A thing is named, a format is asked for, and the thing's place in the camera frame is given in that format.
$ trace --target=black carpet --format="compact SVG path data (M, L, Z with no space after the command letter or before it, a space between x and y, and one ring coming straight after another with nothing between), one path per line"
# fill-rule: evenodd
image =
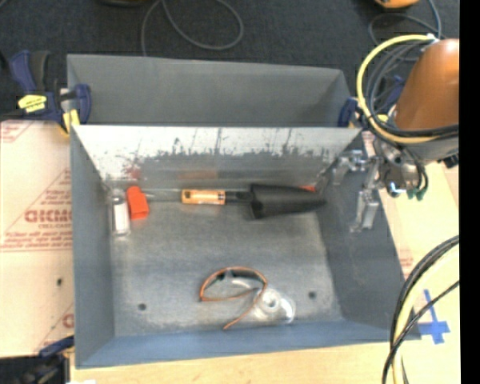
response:
M25 49L50 51L47 80L64 86L68 53L142 55L142 20L155 1L117 7L99 0L9 0L0 9L0 49L7 58ZM382 12L372 0L223 1L236 9L244 25L242 39L234 47L205 50L189 43L175 31L159 4L146 22L146 54L337 68L355 94L357 68L375 46L368 27ZM433 1L443 35L459 37L460 0ZM202 43L221 46L238 36L235 17L216 2L167 0L167 6L176 23ZM425 0L403 13L435 24ZM380 39L425 32L427 28L402 18L376 24ZM20 94L0 64L0 114L13 110ZM37 363L35 359L0 361L0 384Z

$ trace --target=orange cap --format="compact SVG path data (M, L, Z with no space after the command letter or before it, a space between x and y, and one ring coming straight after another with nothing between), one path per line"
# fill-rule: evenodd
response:
M128 201L131 220L143 219L150 212L146 196L138 186L131 186L126 190L126 200Z

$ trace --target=gray box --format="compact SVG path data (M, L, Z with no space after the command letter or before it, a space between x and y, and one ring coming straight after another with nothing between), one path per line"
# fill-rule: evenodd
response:
M77 368L388 339L403 277L387 222L381 212L350 233L362 176L328 180L338 154L361 145L358 130L335 127L340 71L83 55L68 57L68 76L90 84L100 118L71 134ZM253 220L242 206L178 201L184 187L252 182L315 185L327 203ZM114 238L107 192L132 184L155 201ZM296 319L223 331L238 309L200 302L198 289L224 266L263 272Z

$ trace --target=blue clamp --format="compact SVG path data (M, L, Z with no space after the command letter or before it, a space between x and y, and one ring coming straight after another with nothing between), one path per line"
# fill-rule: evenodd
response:
M88 121L91 110L90 87L87 84L77 84L73 89L62 96L56 97L54 92L48 91L44 85L44 73L46 60L50 53L48 51L28 50L20 51L9 60L9 69L13 79L20 85L25 96L39 95L43 102L38 104L34 110L23 109L24 119L51 120L68 129L64 114L66 113L60 102L66 99L75 100L73 108L78 113L80 123Z
M358 100L350 97L339 111L338 126L345 128L354 120L355 111L358 109Z

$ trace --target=yellow cable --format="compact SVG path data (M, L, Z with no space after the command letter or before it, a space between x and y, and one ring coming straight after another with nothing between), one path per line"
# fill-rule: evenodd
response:
M364 115L367 117L368 121L372 125L372 127L380 134L383 138L389 139L392 142L401 143L401 144L416 144L421 142L431 141L436 139L435 137L419 137L419 138L411 138L411 137L401 137L399 135L390 134L389 132L385 131L376 122L374 122L374 116L371 114L368 105L366 104L365 97L362 93L362 79L364 77L364 73L366 72L366 68L370 64L370 62L382 51L386 48L393 46L395 44L399 44L400 42L408 42L408 41L433 41L436 37L433 35L422 35L422 34L411 34L411 35L403 35L395 38L391 38L390 40L385 41L384 43L380 44L379 46L375 47L365 58L362 62L361 66L359 67L359 72L356 81L356 90L358 94L358 105L361 108Z

